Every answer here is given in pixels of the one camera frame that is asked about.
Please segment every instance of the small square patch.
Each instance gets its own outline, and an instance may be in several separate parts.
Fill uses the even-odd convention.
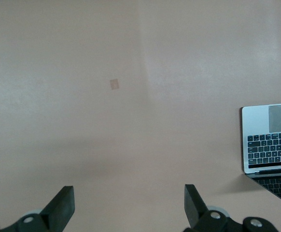
[[[119,88],[118,79],[111,80],[111,87],[112,87],[112,90]]]

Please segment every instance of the screw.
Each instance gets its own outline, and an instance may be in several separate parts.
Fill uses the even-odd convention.
[[[214,218],[214,219],[220,219],[220,218],[221,218],[221,215],[218,214],[217,212],[212,212],[212,213],[210,214],[210,216],[211,216],[212,218]]]
[[[32,222],[34,220],[33,217],[27,217],[24,219],[24,223],[29,223],[29,222]]]
[[[251,225],[254,225],[256,227],[262,227],[263,226],[263,224],[259,220],[257,220],[257,219],[252,219],[250,221],[250,223],[251,223]]]

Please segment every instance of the laptop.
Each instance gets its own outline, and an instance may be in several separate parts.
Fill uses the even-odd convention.
[[[241,109],[245,174],[281,198],[281,104]]]

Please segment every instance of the beige surface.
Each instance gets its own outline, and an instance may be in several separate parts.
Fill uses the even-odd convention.
[[[0,225],[73,185],[65,231],[181,232],[195,184],[281,232],[239,126],[280,102],[281,1],[0,1]]]

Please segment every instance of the table surface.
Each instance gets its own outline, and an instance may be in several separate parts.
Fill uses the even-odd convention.
[[[281,232],[240,108],[281,103],[281,1],[0,2],[0,225],[74,186],[65,231],[181,232],[184,185]]]

